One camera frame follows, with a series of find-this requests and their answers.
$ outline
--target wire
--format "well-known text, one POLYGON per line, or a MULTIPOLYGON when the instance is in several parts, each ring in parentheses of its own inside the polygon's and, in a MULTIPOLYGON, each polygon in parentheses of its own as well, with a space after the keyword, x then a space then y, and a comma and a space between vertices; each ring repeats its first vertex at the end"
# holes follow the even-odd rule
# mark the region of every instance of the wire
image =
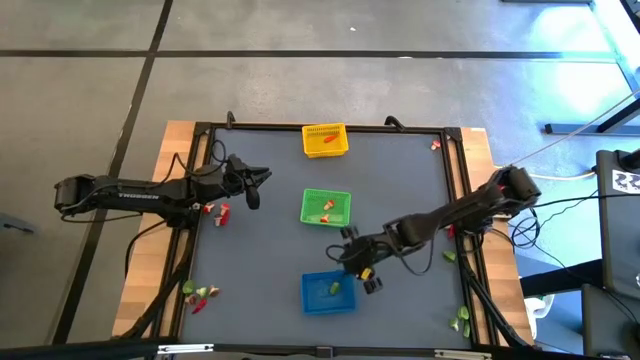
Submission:
POLYGON ((132 217, 138 217, 138 216, 142 216, 142 213, 137 213, 137 214, 133 214, 133 215, 118 216, 118 217, 104 219, 104 220, 69 220, 69 219, 67 219, 67 216, 68 215, 62 215, 60 217, 60 220, 62 220, 64 222, 68 222, 68 223, 73 223, 73 224, 93 224, 93 223, 105 223, 105 222, 109 222, 109 221, 116 221, 116 220, 132 218, 132 217))
POLYGON ((140 231, 136 236, 133 237, 133 239, 131 239, 131 241, 129 242, 129 246, 127 246, 127 253, 125 255, 124 258, 124 278, 127 278, 127 274, 129 274, 129 261, 130 261, 130 257, 131 257, 131 251, 133 250, 133 245, 135 244, 136 240, 138 240, 139 238, 141 238, 142 236, 144 236, 146 233, 148 233, 149 231, 157 228, 158 226, 166 223, 167 220, 162 220, 159 221, 151 226, 149 226, 148 228, 140 231))
POLYGON ((153 184, 153 185, 149 185, 149 186, 142 186, 142 187, 146 188, 146 189, 153 189, 153 188, 156 188, 158 186, 161 186, 161 185, 165 184, 169 180, 169 177, 171 176, 171 173, 173 172, 173 167, 174 167, 174 165, 176 163, 176 160, 178 161, 178 163, 180 164, 182 169, 184 169, 184 172, 186 174, 191 175, 191 176, 199 177, 199 176, 206 176, 206 175, 213 174, 214 172, 220 170, 222 165, 226 164, 227 160, 228 160, 227 159, 227 147, 224 145, 224 143, 222 141, 220 141, 218 139, 214 140, 213 141, 213 148, 214 148, 214 151, 211 152, 211 157, 213 157, 214 160, 219 162, 218 166, 213 168, 213 170, 209 170, 209 171, 207 171, 205 173, 193 172, 193 171, 189 170, 189 168, 184 164, 184 162, 180 158, 180 154, 173 153, 173 157, 171 158, 171 164, 169 165, 169 171, 167 172, 167 175, 165 175, 165 177, 159 183, 156 183, 156 184, 153 184), (215 156, 215 146, 216 146, 216 144, 219 144, 220 147, 222 148, 222 159, 218 159, 215 156))
POLYGON ((327 246, 326 249, 324 249, 324 253, 327 255, 327 257, 329 259, 331 259, 331 260, 333 260, 333 261, 335 261, 337 263, 343 263, 345 261, 350 261, 350 260, 355 259, 356 257, 358 257, 358 255, 362 254, 364 252, 364 250, 366 250, 367 248, 363 247, 362 249, 358 250, 355 254, 353 254, 353 255, 349 256, 348 258, 345 258, 345 259, 340 259, 340 258, 333 257, 331 254, 329 254, 329 250, 331 250, 331 249, 342 249, 342 251, 344 251, 344 246, 335 245, 334 244, 334 245, 329 245, 329 246, 327 246))
POLYGON ((551 215, 550 217, 548 217, 545 221, 543 221, 543 222, 542 222, 542 224, 540 224, 540 222, 539 222, 539 220, 538 220, 538 215, 536 214, 535 210, 530 209, 530 210, 531 210, 531 213, 532 213, 532 215, 533 215, 533 216, 528 217, 528 218, 526 218, 526 219, 524 219, 524 220, 520 221, 520 222, 518 223, 518 225, 516 225, 516 226, 515 226, 514 231, 513 231, 513 233, 512 233, 512 234, 514 234, 514 235, 512 235, 512 237, 511 237, 511 238, 509 238, 509 237, 507 236, 507 234, 503 233, 503 232, 502 232, 502 231, 500 231, 500 230, 492 229, 492 231, 494 231, 494 232, 496 232, 496 233, 498 233, 498 234, 502 235, 502 236, 503 236, 507 241, 509 241, 509 242, 511 243, 511 245, 513 245, 514 250, 515 250, 515 248, 516 248, 516 247, 521 248, 521 249, 530 249, 530 248, 532 248, 532 247, 535 247, 536 249, 540 250, 540 251, 541 251, 542 253, 544 253, 545 255, 547 255, 547 256, 549 256, 550 258, 552 258, 553 260, 555 260, 558 264, 560 264, 560 266, 561 266, 564 270, 566 270, 566 271, 567 271, 567 274, 569 274, 570 276, 572 276, 572 277, 574 277, 574 278, 576 278, 576 279, 578 279, 578 280, 582 281, 583 283, 590 284, 590 285, 592 285, 592 286, 594 286, 594 287, 596 287, 596 288, 598 288, 598 289, 603 290, 607 295, 609 295, 609 297, 610 297, 612 300, 614 300, 615 302, 617 302, 618 304, 620 304, 620 305, 621 305, 621 306, 626 310, 626 312, 625 312, 625 311, 623 311, 622 309, 620 309, 620 311, 621 311, 623 314, 625 314, 625 316, 626 316, 627 318, 629 318, 630 320, 632 320, 632 321, 634 321, 636 324, 638 324, 638 319, 636 318, 636 316, 635 316, 635 314, 633 313, 633 311, 631 311, 631 309, 629 309, 629 307, 627 307, 627 306, 626 306, 626 305, 625 305, 625 304, 624 304, 624 303, 623 303, 619 298, 617 298, 617 297, 616 297, 616 296, 615 296, 615 295, 614 295, 610 290, 608 290, 608 289, 606 289, 606 288, 604 288, 604 287, 602 287, 602 286, 599 286, 599 285, 594 284, 594 283, 593 283, 592 281, 590 281, 589 279, 586 279, 586 278, 583 278, 583 277, 581 277, 581 276, 579 276, 579 275, 577 275, 577 274, 574 274, 571 270, 569 270, 569 269, 564 265, 564 263, 563 263, 562 261, 560 261, 560 259, 558 259, 557 257, 553 256, 553 255, 552 255, 552 254, 550 254, 548 251, 545 251, 545 250, 544 250, 544 249, 542 249, 540 246, 538 246, 538 244, 536 243, 536 242, 537 242, 537 240, 538 240, 538 236, 540 235, 540 231, 542 230, 542 227, 543 227, 545 224, 547 224, 549 221, 551 221, 551 219, 553 219, 555 216, 558 216, 558 215, 563 214, 565 211, 567 211, 567 210, 569 210, 569 209, 572 209, 572 208, 574 208, 574 207, 576 207, 576 206, 580 205, 582 202, 584 202, 584 201, 586 201, 586 200, 589 200, 589 199, 595 199, 595 198, 599 198, 599 197, 597 197, 597 196, 588 196, 588 197, 573 198, 573 199, 564 199, 564 200, 558 200, 558 201, 552 202, 552 203, 560 203, 560 202, 564 202, 564 201, 575 201, 575 200, 579 200, 577 203, 575 203, 575 204, 573 204, 573 205, 570 205, 570 206, 567 206, 566 208, 562 209, 562 211, 559 211, 559 212, 557 212, 557 213, 552 214, 552 215, 551 215), (521 230, 521 229, 520 229, 521 224, 522 224, 524 221, 527 221, 527 220, 530 220, 530 219, 534 219, 534 220, 535 220, 534 224, 533 224, 533 225, 531 225, 531 226, 529 226, 529 227, 527 227, 527 228, 526 228, 526 229, 524 229, 524 230, 521 230), (526 235, 526 231, 530 231, 533 227, 535 227, 536 233, 535 233, 534 238, 533 238, 533 239, 531 239, 531 238, 529 238, 529 237, 526 235), (523 235, 525 238, 527 238, 528 242, 527 242, 527 243, 524 243, 524 244, 518 244, 518 243, 516 243, 516 242, 515 242, 515 240, 514 240, 514 237, 515 237, 515 236, 517 236, 517 235, 523 235))
POLYGON ((524 157, 522 157, 522 158, 520 158, 520 159, 518 159, 518 160, 516 160, 516 161, 511 162, 511 165, 515 165, 515 164, 517 164, 517 163, 519 163, 519 162, 521 162, 521 161, 524 161, 524 160, 526 160, 526 159, 528 159, 528 158, 530 158, 530 157, 532 157, 532 156, 534 156, 534 155, 537 155, 537 154, 539 154, 539 153, 541 153, 541 152, 543 152, 543 151, 547 150, 548 148, 550 148, 550 147, 552 147, 552 146, 555 146, 556 144, 558 144, 558 143, 559 143, 559 142, 561 142, 561 141, 567 140, 568 138, 570 138, 570 137, 572 137, 572 136, 574 136, 574 135, 579 134, 579 133, 580 133, 580 132, 582 132, 584 129, 588 128, 591 124, 593 124, 593 123, 595 123, 596 121, 600 120, 600 119, 601 119, 601 118, 603 118, 605 115, 607 115, 610 111, 612 111, 613 109, 617 108, 617 107, 618 107, 618 106, 620 106, 622 103, 624 103, 625 101, 627 101, 627 100, 629 100, 630 98, 634 97, 634 96, 635 96, 636 94, 638 94, 638 93, 640 93, 640 90, 636 90, 636 91, 632 92, 631 94, 627 95, 624 99, 620 100, 617 104, 613 105, 612 107, 610 107, 609 109, 607 109, 605 112, 603 112, 602 114, 600 114, 600 115, 599 115, 598 117, 596 117, 595 119, 593 119, 593 120, 589 121, 588 123, 586 123, 586 124, 582 125, 581 127, 579 127, 578 129, 576 129, 575 131, 573 131, 573 132, 571 132, 571 133, 569 133, 569 134, 567 134, 567 135, 565 135, 565 136, 561 137, 560 139, 558 139, 558 140, 556 140, 556 141, 554 141, 554 142, 552 142, 552 143, 550 143, 550 144, 548 144, 548 145, 545 145, 545 146, 541 147, 540 149, 538 149, 538 150, 536 150, 536 151, 532 152, 531 154, 526 155, 526 156, 524 156, 524 157))
POLYGON ((482 245, 484 245, 484 234, 480 234, 480 241, 478 241, 478 245, 471 250, 465 250, 464 253, 467 255, 473 255, 482 249, 482 245))
POLYGON ((575 201, 575 200, 605 199, 605 198, 612 198, 612 197, 628 197, 628 196, 640 196, 640 194, 610 194, 610 195, 584 196, 584 197, 577 197, 577 198, 569 198, 569 199, 561 199, 561 200, 551 201, 551 202, 548 202, 548 203, 535 205, 533 207, 534 208, 540 208, 540 207, 545 207, 545 206, 549 206, 549 205, 559 204, 559 203, 567 202, 567 201, 575 201))
POLYGON ((591 282, 589 279, 585 279, 582 276, 579 276, 577 274, 574 274, 571 270, 569 270, 564 263, 562 263, 562 261, 560 261, 560 259, 558 259, 557 257, 549 254, 547 251, 545 251, 544 249, 542 249, 541 247, 539 247, 538 245, 535 245, 536 249, 542 251, 544 254, 546 254, 547 256, 549 256, 550 258, 552 258, 553 260, 555 260, 558 264, 560 264, 560 266, 567 271, 567 274, 569 274, 570 276, 586 283, 589 284, 591 286, 594 286, 598 289, 603 290, 605 293, 607 293, 607 295, 609 295, 609 297, 613 300, 615 300, 618 304, 622 305, 622 307, 627 311, 626 313, 622 310, 620 310, 623 314, 625 314, 625 316, 627 318, 629 318, 629 320, 632 320, 633 322, 636 323, 636 325, 638 325, 638 318, 636 317, 636 315, 633 313, 633 311, 631 311, 631 309, 629 309, 629 307, 627 305, 625 305, 622 300, 620 300, 618 297, 616 297, 609 289, 596 285, 593 282, 591 282))
MULTIPOLYGON (((598 192, 598 190, 595 190, 595 191, 594 191, 594 192, 592 192, 592 193, 591 193, 591 195, 589 195, 589 196, 593 196, 593 195, 595 195, 597 192, 598 192)), ((549 221, 551 221, 551 219, 553 219, 555 216, 562 215, 562 214, 564 214, 564 212, 565 212, 565 211, 567 211, 567 210, 569 210, 569 209, 573 209, 574 207, 576 207, 576 206, 578 206, 578 205, 582 204, 583 202, 585 202, 585 201, 587 201, 587 200, 589 200, 589 198, 582 199, 582 200, 578 201, 577 203, 575 203, 575 204, 573 204, 573 205, 571 205, 571 206, 567 206, 566 208, 564 208, 564 210, 562 210, 562 211, 560 211, 560 212, 557 212, 557 213, 555 213, 555 214, 551 215, 549 218, 547 218, 547 220, 543 221, 543 222, 542 222, 542 224, 540 224, 540 228, 542 228, 542 227, 544 226, 544 224, 546 224, 546 223, 548 223, 549 221)))
POLYGON ((97 193, 97 192, 98 192, 98 191, 100 191, 100 190, 104 190, 104 189, 107 189, 107 188, 110 188, 110 187, 114 187, 114 186, 116 186, 116 184, 108 184, 108 185, 98 186, 97 188, 95 188, 95 189, 91 190, 91 191, 87 194, 87 196, 85 196, 85 197, 83 197, 83 198, 82 198, 82 200, 78 201, 78 203, 77 203, 77 204, 70 205, 70 206, 65 206, 65 207, 63 207, 63 208, 60 208, 60 211, 67 211, 67 210, 71 210, 71 209, 79 208, 80 206, 84 205, 84 203, 86 203, 86 202, 89 200, 89 198, 90 198, 91 196, 93 196, 93 194, 97 193))
MULTIPOLYGON (((502 169, 504 167, 504 165, 493 165, 493 167, 496 168, 496 169, 502 169)), ((536 174, 531 174, 531 173, 529 173, 529 176, 531 176, 532 178, 544 179, 544 180, 575 181, 575 180, 586 179, 586 178, 591 177, 591 176, 593 176, 595 174, 596 173, 594 171, 588 171, 588 172, 586 172, 584 174, 576 175, 576 176, 549 176, 549 175, 536 175, 536 174)))
POLYGON ((391 249, 391 252, 393 252, 393 254, 400 259, 400 261, 402 262, 402 265, 405 267, 405 269, 407 269, 410 273, 412 273, 415 276, 423 276, 424 274, 426 274, 429 269, 431 269, 431 263, 433 262, 433 243, 436 242, 435 237, 431 239, 431 249, 429 250, 429 262, 427 263, 427 267, 424 270, 420 270, 420 271, 416 271, 414 270, 408 263, 407 260, 405 260, 404 255, 402 255, 400 252, 398 252, 398 250, 396 248, 394 248, 393 246, 387 244, 387 243, 383 243, 380 242, 380 244, 384 244, 386 245, 389 249, 391 249))

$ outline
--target gray floor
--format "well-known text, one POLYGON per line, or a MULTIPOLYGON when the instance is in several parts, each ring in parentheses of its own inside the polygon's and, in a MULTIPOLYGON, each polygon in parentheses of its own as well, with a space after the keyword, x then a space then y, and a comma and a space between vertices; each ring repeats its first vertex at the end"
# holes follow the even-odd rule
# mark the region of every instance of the gray floor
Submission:
MULTIPOLYGON (((162 3, 5 0, 0 49, 146 49, 162 3)), ((176 0, 161 48, 608 51, 586 6, 498 0, 176 0)), ((0 211, 41 229, 0 232, 0 346, 47 339, 85 230, 58 220, 52 186, 106 171, 142 61, 0 58, 0 211)), ((627 94, 617 65, 607 62, 158 59, 121 176, 151 177, 168 120, 222 121, 227 110, 239 121, 380 124, 393 114, 411 125, 485 127, 494 161, 506 164, 553 140, 540 134, 544 123, 585 122, 627 94)), ((575 138, 522 165, 574 175, 593 165, 598 149, 637 144, 575 138)), ((543 200, 595 187, 539 185, 543 200)), ((549 223, 541 246, 566 263, 599 256, 594 206, 549 223)), ((110 335, 124 248, 136 229, 136 221, 105 226, 72 341, 110 335)))

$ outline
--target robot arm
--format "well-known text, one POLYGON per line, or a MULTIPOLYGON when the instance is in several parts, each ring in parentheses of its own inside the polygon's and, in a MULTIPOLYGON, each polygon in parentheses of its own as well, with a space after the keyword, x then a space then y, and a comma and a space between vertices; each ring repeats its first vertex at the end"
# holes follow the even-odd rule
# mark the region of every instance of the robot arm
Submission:
POLYGON ((63 217, 95 209, 154 213, 170 227, 197 221, 199 204, 246 194, 251 209, 260 206, 258 187, 269 177, 266 167, 251 167, 231 154, 225 169, 206 165, 182 179, 167 182, 125 180, 110 176, 78 175, 55 185, 55 208, 63 217))
MULTIPOLYGON (((371 294, 382 289, 382 282, 375 276, 374 264, 391 256, 403 257, 418 251, 447 225, 455 226, 456 231, 484 233, 491 226, 494 215, 515 216, 535 205, 539 196, 540 190, 526 170, 506 167, 496 171, 473 193, 430 213, 406 215, 388 222, 379 234, 359 236, 357 229, 344 228, 342 236, 347 243, 337 261, 346 273, 363 280, 367 294, 371 294)), ((461 256, 460 261, 463 276, 509 345, 528 346, 504 319, 476 278, 466 256, 461 256)))

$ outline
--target white sticker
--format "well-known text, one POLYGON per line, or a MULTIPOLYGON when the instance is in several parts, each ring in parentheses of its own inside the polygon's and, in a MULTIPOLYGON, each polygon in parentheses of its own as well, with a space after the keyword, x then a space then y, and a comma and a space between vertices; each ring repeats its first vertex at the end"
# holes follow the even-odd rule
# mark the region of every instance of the white sticker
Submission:
POLYGON ((640 175, 612 170, 613 190, 627 194, 640 194, 640 175))

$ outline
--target yellow toy object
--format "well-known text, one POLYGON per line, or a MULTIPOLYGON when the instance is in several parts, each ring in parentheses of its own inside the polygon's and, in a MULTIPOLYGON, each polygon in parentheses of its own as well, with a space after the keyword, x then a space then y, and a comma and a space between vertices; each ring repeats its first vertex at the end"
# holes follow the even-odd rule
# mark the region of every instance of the yellow toy object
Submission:
POLYGON ((342 123, 303 126, 302 145, 310 159, 342 156, 349 151, 347 128, 342 123))

